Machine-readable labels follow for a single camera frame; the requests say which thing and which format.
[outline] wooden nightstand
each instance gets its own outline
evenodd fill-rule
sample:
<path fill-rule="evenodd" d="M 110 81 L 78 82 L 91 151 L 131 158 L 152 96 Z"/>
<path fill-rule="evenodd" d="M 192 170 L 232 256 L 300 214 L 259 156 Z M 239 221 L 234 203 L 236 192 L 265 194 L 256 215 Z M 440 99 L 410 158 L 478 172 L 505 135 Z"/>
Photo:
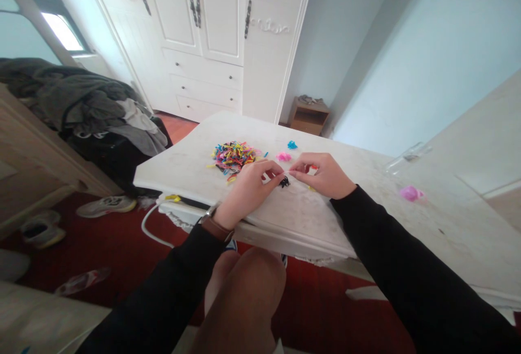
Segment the wooden nightstand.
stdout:
<path fill-rule="evenodd" d="M 289 127 L 306 133 L 320 135 L 326 124 L 330 110 L 325 104 L 306 104 L 293 100 L 293 108 L 289 116 Z"/>

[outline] black long-sleeve shirt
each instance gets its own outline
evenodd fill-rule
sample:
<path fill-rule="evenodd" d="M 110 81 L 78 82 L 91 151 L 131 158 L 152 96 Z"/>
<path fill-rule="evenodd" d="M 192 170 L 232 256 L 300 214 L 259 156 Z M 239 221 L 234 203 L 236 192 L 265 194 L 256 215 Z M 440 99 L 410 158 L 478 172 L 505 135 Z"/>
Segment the black long-sleeve shirt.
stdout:
<path fill-rule="evenodd" d="M 344 231 L 418 352 L 521 352 L 521 337 L 492 306 L 360 187 L 331 200 Z M 224 250 L 196 225 L 186 241 L 87 337 L 78 353 L 171 353 Z"/>

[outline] leg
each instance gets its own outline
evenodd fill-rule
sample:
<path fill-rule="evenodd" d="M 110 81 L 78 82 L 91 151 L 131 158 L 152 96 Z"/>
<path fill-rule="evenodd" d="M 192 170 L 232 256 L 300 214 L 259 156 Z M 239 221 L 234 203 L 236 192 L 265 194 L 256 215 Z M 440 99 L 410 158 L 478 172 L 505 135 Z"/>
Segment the leg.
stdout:
<path fill-rule="evenodd" d="M 226 251 L 217 259 L 213 268 L 212 277 L 205 291 L 205 317 L 210 310 L 215 297 L 219 293 L 224 280 L 239 261 L 240 254 L 235 251 Z"/>
<path fill-rule="evenodd" d="M 280 257 L 260 248 L 246 252 L 217 294 L 192 353 L 271 354 L 276 346 L 271 318 L 285 283 Z"/>

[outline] red floor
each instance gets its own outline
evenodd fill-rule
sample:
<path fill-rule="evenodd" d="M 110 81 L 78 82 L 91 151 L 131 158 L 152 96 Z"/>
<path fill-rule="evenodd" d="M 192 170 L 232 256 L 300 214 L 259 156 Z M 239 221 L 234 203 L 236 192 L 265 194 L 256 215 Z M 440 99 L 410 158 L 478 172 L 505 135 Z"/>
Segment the red floor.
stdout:
<path fill-rule="evenodd" d="M 179 141 L 196 126 L 195 123 L 161 115 L 170 137 Z M 166 257 L 169 249 L 141 231 L 145 211 L 86 219 L 74 211 L 96 197 L 76 193 L 57 204 L 62 215 L 65 239 L 46 250 L 37 251 L 13 233 L 0 243 L 0 248 L 23 252 L 31 257 L 29 271 L 19 284 L 53 292 L 71 276 L 110 267 L 111 275 L 103 282 L 76 293 L 71 298 L 112 307 L 123 300 Z M 156 236 L 180 245 L 186 233 L 175 227 L 163 214 L 155 211 L 147 228 Z M 239 244 L 239 252 L 249 246 Z M 414 347 L 392 307 L 382 301 L 351 301 L 344 291 L 367 282 L 327 268 L 298 261 L 288 261 L 287 284 L 281 304 L 273 318 L 276 338 L 285 346 L 311 353 L 387 352 L 413 353 Z M 200 306 L 191 324 L 200 325 Z"/>

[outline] wardrobe door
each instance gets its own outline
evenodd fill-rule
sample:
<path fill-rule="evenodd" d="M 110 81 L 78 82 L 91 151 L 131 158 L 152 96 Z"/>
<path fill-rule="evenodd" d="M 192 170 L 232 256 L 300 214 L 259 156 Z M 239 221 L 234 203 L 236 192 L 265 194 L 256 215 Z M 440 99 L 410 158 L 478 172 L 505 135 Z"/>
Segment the wardrobe door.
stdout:
<path fill-rule="evenodd" d="M 158 29 L 155 0 L 100 1 L 153 109 L 178 114 L 177 100 L 168 94 L 169 79 L 161 51 L 164 40 Z"/>
<path fill-rule="evenodd" d="M 247 1 L 243 115 L 278 123 L 308 0 Z"/>
<path fill-rule="evenodd" d="M 185 53 L 202 55 L 199 35 L 196 32 L 196 0 L 152 1 L 157 9 L 155 20 L 161 45 Z"/>
<path fill-rule="evenodd" d="M 199 0 L 199 5 L 203 56 L 243 66 L 245 0 Z"/>

